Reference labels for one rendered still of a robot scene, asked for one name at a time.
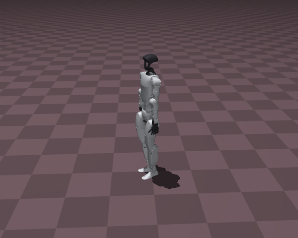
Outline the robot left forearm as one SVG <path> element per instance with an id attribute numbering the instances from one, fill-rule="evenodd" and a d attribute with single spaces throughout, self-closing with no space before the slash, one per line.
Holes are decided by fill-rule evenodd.
<path id="1" fill-rule="evenodd" d="M 158 109 L 159 109 L 159 104 L 158 104 L 158 101 L 157 100 L 154 100 L 153 101 L 153 107 L 151 108 L 152 110 L 152 119 L 154 120 L 154 124 L 157 124 L 158 123 Z"/>

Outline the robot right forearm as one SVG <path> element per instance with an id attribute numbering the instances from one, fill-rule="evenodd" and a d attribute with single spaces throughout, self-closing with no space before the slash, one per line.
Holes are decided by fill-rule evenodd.
<path id="1" fill-rule="evenodd" d="M 144 103 L 142 102 L 142 99 L 141 99 L 141 95 L 139 94 L 139 107 L 142 107 L 142 109 L 144 109 L 145 108 L 145 106 L 144 106 Z"/>

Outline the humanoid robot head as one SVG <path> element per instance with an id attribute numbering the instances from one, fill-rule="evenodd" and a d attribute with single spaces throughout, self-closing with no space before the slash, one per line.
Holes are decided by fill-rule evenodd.
<path id="1" fill-rule="evenodd" d="M 145 70 L 147 70 L 146 74 L 147 75 L 150 75 L 149 72 L 152 72 L 153 74 L 156 74 L 154 72 L 154 69 L 152 67 L 150 67 L 150 64 L 153 63 L 153 62 L 157 62 L 158 61 L 158 58 L 156 55 L 154 54 L 147 54 L 145 56 L 143 56 L 143 59 L 144 59 L 144 68 Z M 146 63 L 148 63 L 148 66 L 146 66 Z"/>

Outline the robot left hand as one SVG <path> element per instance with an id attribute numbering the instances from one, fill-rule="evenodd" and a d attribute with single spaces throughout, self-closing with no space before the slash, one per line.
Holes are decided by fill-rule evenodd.
<path id="1" fill-rule="evenodd" d="M 148 132 L 151 132 L 151 135 L 152 134 L 154 135 L 154 134 L 158 133 L 158 123 L 154 124 L 154 120 L 152 120 L 152 127 Z"/>

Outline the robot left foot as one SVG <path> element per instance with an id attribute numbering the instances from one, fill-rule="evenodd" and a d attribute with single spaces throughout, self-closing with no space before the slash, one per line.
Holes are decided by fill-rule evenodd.
<path id="1" fill-rule="evenodd" d="M 142 177 L 142 179 L 149 179 L 149 178 L 154 177 L 156 175 L 158 175 L 157 170 L 155 170 L 155 173 L 153 173 L 153 174 L 152 174 L 152 172 L 147 173 L 145 176 Z"/>

